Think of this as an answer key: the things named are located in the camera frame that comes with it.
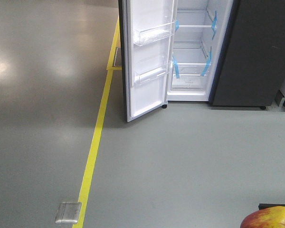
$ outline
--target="refrigerator door shelf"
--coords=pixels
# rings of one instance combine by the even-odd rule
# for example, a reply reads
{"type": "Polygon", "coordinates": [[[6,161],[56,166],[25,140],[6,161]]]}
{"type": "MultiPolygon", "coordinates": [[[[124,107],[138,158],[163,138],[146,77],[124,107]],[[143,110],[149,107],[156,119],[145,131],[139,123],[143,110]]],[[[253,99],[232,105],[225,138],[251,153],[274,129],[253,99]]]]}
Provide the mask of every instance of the refrigerator door shelf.
{"type": "Polygon", "coordinates": [[[166,75],[167,73],[169,73],[168,71],[168,65],[164,65],[141,74],[135,73],[135,83],[143,84],[145,82],[152,81],[160,76],[166,75]]]}
{"type": "Polygon", "coordinates": [[[173,36],[174,33],[175,33],[175,21],[157,26],[155,28],[147,29],[144,31],[135,30],[134,44],[141,47],[153,43],[155,41],[173,36]]]}

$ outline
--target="metal floor plate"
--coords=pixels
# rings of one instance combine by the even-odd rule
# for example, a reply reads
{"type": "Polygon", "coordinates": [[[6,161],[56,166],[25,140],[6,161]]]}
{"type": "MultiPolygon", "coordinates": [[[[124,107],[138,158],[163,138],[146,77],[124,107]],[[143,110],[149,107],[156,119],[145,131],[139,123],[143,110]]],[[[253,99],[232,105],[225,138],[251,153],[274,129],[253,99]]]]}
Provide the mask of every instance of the metal floor plate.
{"type": "Polygon", "coordinates": [[[62,202],[59,204],[55,223],[56,224],[76,224],[79,220],[81,202],[62,202]]]}

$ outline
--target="blue tape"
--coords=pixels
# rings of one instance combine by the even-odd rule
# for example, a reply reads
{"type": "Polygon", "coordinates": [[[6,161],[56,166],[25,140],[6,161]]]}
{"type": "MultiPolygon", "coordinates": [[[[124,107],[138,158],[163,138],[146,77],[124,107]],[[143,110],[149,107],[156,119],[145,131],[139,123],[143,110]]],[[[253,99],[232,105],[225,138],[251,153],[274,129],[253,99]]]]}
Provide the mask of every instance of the blue tape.
{"type": "Polygon", "coordinates": [[[179,64],[177,63],[177,60],[175,59],[175,57],[173,56],[173,64],[174,64],[174,68],[175,68],[175,75],[176,78],[180,78],[180,69],[179,69],[179,64]]]}
{"type": "Polygon", "coordinates": [[[211,28],[214,32],[213,37],[212,37],[212,40],[213,40],[215,37],[215,34],[217,33],[217,30],[218,30],[218,12],[217,11],[215,11],[215,17],[214,17],[214,20],[212,22],[211,28]]]}
{"type": "Polygon", "coordinates": [[[209,53],[209,57],[207,59],[205,69],[204,69],[203,73],[201,73],[202,76],[205,76],[207,71],[209,70],[209,67],[211,66],[211,59],[212,59],[212,48],[210,49],[210,53],[209,53]]]}
{"type": "Polygon", "coordinates": [[[179,28],[180,28],[180,22],[177,20],[175,22],[175,31],[179,30],[179,28]]]}

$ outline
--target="refrigerator shelf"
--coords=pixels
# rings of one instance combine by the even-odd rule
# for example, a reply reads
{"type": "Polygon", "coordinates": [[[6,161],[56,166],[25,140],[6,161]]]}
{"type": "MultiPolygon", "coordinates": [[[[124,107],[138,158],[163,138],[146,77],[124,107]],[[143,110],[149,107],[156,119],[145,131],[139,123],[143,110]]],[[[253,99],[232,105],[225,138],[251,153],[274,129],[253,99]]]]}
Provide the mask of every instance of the refrigerator shelf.
{"type": "Polygon", "coordinates": [[[199,48],[175,48],[173,56],[177,61],[178,74],[176,74],[175,64],[173,66],[172,90],[173,89],[205,89],[207,82],[208,55],[203,44],[199,43],[199,48]]]}
{"type": "Polygon", "coordinates": [[[175,33],[175,42],[211,43],[216,34],[217,20],[207,10],[179,10],[177,19],[180,24],[175,33]]]}
{"type": "Polygon", "coordinates": [[[175,33],[175,21],[147,30],[134,30],[134,44],[144,46],[155,41],[173,36],[175,33]]]}
{"type": "Polygon", "coordinates": [[[207,10],[178,10],[180,28],[212,28],[213,19],[207,10]]]}
{"type": "Polygon", "coordinates": [[[173,48],[174,49],[184,49],[184,48],[189,48],[189,49],[194,49],[194,48],[200,48],[200,43],[201,41],[175,41],[173,43],[173,48]]]}
{"type": "Polygon", "coordinates": [[[171,90],[189,89],[189,90],[205,90],[206,78],[202,76],[191,77],[191,78],[175,78],[173,76],[171,90]]]}

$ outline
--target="apple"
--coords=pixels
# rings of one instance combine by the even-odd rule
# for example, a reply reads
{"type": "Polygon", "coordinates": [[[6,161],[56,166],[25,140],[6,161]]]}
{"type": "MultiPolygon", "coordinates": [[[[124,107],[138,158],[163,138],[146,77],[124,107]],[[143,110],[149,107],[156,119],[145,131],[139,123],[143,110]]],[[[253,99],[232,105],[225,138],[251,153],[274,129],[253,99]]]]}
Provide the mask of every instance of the apple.
{"type": "Polygon", "coordinates": [[[285,228],[285,207],[256,211],[243,220],[241,228],[285,228]]]}

